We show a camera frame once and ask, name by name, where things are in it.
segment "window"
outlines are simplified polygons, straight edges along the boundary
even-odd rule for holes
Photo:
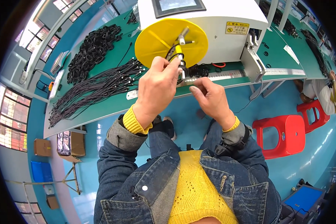
[[[88,1],[87,1],[87,3],[88,3],[89,5],[93,5],[95,2],[96,2],[96,0],[88,0]]]
[[[37,48],[40,43],[47,37],[49,34],[50,29],[45,26],[39,19],[34,19],[34,21],[30,21],[27,24],[29,32],[25,33],[22,36],[22,39],[24,40],[23,47],[26,48],[31,53]],[[21,33],[18,35],[18,37],[15,39],[16,42],[20,40],[20,37],[22,35]],[[56,35],[51,38],[49,44],[46,46],[44,52],[41,54],[40,59],[44,62],[47,61],[49,58],[52,50],[56,46],[57,42],[60,40],[60,38]]]
[[[61,12],[65,13],[68,8],[73,4],[72,0],[56,0],[54,1],[54,5],[61,10]],[[80,15],[82,14],[82,11],[80,9],[77,9],[70,17],[69,19],[74,22]]]
[[[22,217],[24,217],[24,219],[26,220],[27,224],[37,224],[37,222],[39,224],[47,224],[44,216],[42,215],[39,204],[37,202],[30,203],[34,214],[31,213],[30,205],[27,202],[16,201],[15,204],[18,210],[20,211]]]
[[[0,85],[0,145],[27,152],[31,99]]]

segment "yellow ribbed sweater cuff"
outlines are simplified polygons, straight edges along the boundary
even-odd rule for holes
[[[222,224],[237,224],[233,214],[223,213],[215,209],[199,209],[170,216],[169,224],[192,223],[205,217],[215,217]]]
[[[224,131],[224,130],[223,130],[223,132],[230,132],[230,131],[233,131],[235,128],[237,128],[237,127],[239,126],[239,124],[240,124],[240,121],[239,121],[239,119],[237,118],[237,116],[235,116],[235,123],[234,123],[233,127],[231,127],[228,131]]]
[[[133,105],[129,108],[129,110],[123,116],[123,125],[129,132],[133,134],[137,134],[137,133],[148,134],[149,129],[153,127],[152,123],[150,123],[146,129],[143,129],[142,125],[140,125],[140,123],[137,121],[132,107]]]

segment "denim jacket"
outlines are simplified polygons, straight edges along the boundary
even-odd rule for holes
[[[94,224],[166,224],[177,188],[179,150],[170,149],[137,167],[137,150],[147,137],[130,133],[117,120],[107,136],[97,162]],[[231,157],[216,158],[209,149],[203,150],[200,164],[239,223],[277,222],[280,195],[252,137]]]

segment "white machine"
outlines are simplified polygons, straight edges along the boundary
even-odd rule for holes
[[[138,0],[138,9],[141,29],[163,18],[186,19],[202,28],[209,47],[198,64],[241,61],[252,83],[264,75],[256,51],[268,21],[254,0]]]

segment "jacket pocket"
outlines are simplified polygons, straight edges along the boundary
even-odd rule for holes
[[[234,188],[233,209],[239,223],[263,223],[268,187],[269,182],[262,182]]]
[[[134,202],[101,200],[101,205],[109,224],[152,223],[151,212],[143,199]]]

